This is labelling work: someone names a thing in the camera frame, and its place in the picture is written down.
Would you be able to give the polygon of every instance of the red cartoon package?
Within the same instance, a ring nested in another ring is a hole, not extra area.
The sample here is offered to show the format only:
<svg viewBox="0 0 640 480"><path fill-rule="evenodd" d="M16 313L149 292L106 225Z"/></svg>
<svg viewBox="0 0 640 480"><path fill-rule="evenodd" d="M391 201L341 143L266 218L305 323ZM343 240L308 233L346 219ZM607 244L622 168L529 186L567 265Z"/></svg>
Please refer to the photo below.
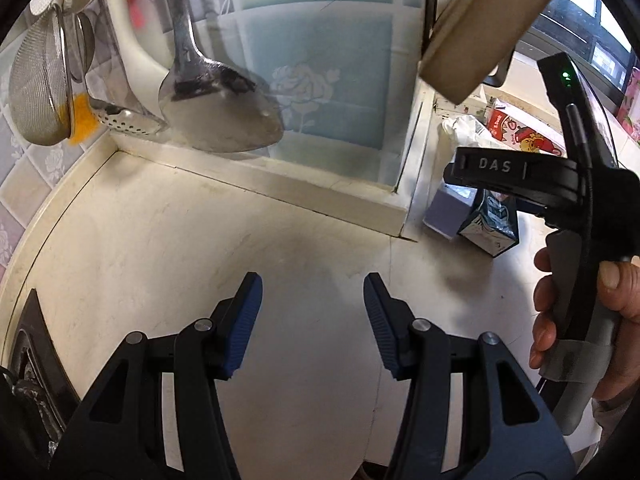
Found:
<svg viewBox="0 0 640 480"><path fill-rule="evenodd" d="M566 156L564 138L551 126L513 105L496 99L487 110L486 127L494 139L521 152Z"/></svg>

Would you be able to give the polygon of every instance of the white plastic handle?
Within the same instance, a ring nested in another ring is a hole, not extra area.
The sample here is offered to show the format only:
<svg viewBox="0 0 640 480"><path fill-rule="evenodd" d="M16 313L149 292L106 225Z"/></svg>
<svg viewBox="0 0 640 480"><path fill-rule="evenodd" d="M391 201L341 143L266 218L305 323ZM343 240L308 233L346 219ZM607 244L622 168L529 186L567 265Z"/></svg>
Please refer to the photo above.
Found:
<svg viewBox="0 0 640 480"><path fill-rule="evenodd" d="M127 0L107 0L107 5L131 91L147 110L164 119L158 91L169 71L138 43L129 19Z"/></svg>

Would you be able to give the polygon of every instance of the human hand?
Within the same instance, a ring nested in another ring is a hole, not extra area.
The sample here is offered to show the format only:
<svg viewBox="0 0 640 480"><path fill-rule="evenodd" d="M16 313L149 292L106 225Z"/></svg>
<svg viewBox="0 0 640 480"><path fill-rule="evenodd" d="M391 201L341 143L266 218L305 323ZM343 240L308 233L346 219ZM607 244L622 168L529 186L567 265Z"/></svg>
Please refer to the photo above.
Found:
<svg viewBox="0 0 640 480"><path fill-rule="evenodd" d="M551 272L546 248L538 251L534 264L543 272ZM533 292L533 303L540 314L533 324L531 368L542 366L545 352L556 341L556 325L549 310L557 294L551 275L544 276ZM609 400L640 379L640 267L630 262L602 262L598 272L598 298L603 306L619 312L623 318L609 368L593 394L596 400Z"/></svg>

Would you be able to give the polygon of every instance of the wire mesh sieve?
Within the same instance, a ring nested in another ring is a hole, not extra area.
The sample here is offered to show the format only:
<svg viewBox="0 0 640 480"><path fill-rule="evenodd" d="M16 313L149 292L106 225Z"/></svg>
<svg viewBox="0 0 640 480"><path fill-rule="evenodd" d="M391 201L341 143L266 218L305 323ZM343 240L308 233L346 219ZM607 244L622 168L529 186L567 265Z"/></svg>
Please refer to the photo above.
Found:
<svg viewBox="0 0 640 480"><path fill-rule="evenodd" d="M52 146L71 135L62 10L49 7L31 26L9 76L9 106L20 134L33 144Z"/></svg>

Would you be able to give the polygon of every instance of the window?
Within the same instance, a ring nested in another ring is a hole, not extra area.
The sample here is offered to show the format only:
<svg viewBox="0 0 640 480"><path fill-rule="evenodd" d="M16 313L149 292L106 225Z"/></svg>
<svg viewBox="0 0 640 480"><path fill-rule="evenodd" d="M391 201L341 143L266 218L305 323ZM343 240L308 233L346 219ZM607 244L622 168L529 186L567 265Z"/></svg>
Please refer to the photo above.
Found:
<svg viewBox="0 0 640 480"><path fill-rule="evenodd" d="M638 61L601 0L551 0L516 49L533 59L568 52L611 112L622 102Z"/></svg>

